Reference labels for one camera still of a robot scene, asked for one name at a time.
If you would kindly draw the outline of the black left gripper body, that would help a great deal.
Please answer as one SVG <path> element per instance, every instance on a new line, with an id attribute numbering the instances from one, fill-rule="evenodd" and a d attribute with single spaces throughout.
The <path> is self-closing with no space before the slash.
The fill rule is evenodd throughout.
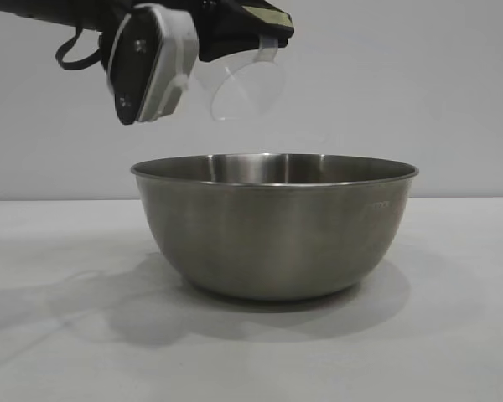
<path id="1" fill-rule="evenodd" d="M 58 23 L 84 29 L 103 29 L 120 22 L 130 11 L 129 1 L 54 1 L 53 16 Z"/>

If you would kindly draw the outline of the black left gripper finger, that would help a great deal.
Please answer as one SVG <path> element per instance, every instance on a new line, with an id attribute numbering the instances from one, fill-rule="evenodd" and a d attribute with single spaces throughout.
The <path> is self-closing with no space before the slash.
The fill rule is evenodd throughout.
<path id="1" fill-rule="evenodd" d="M 217 30 L 294 29 L 292 17 L 267 1 L 216 1 L 212 22 Z"/>
<path id="2" fill-rule="evenodd" d="M 203 24 L 198 33 L 201 62 L 259 49 L 260 37 L 274 39 L 285 48 L 294 35 L 294 27 L 268 23 Z"/>

